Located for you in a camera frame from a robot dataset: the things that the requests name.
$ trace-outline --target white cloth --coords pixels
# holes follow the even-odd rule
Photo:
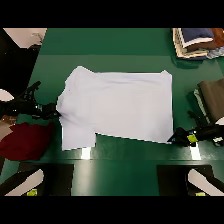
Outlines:
[[[73,70],[59,96],[62,150],[94,147],[95,133],[167,143],[173,135],[172,76]]]

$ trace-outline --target yellow-green label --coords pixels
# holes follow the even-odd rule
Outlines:
[[[196,196],[206,196],[204,192],[198,192],[196,193]]]
[[[198,142],[196,136],[193,134],[193,135],[188,135],[187,136],[188,140],[193,143],[193,142]]]
[[[32,189],[27,192],[27,196],[37,196],[37,189]]]

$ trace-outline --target table surface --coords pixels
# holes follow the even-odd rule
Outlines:
[[[191,129],[195,122],[188,117],[187,111],[193,110],[195,102],[189,93],[202,80],[223,78],[223,59],[188,61],[185,65],[186,62],[175,58],[168,28],[49,28],[30,85],[38,80],[42,82],[36,99],[46,104],[57,101],[66,78],[79,65],[94,72],[167,70],[173,77],[174,128]],[[50,121],[19,115],[18,123],[22,122],[47,124]],[[52,143],[38,162],[74,163],[72,195],[158,195],[158,164],[211,164],[215,176],[224,181],[221,172],[224,149],[211,142],[199,142],[197,148],[190,148],[97,135],[91,160],[84,161],[81,160],[83,149],[62,152],[61,126],[58,119],[54,123]],[[196,150],[199,150],[199,158],[194,156]],[[0,181],[17,168],[18,162],[6,161]]]

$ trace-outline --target crumpled red fabric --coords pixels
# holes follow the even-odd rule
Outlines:
[[[22,123],[10,129],[13,132],[0,142],[0,155],[9,160],[38,160],[51,141],[54,123],[47,126]]]

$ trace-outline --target dark red garment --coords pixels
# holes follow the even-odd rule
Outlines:
[[[9,160],[38,160],[50,143],[54,123],[47,126],[22,123],[10,129],[13,132],[0,142],[0,156]]]

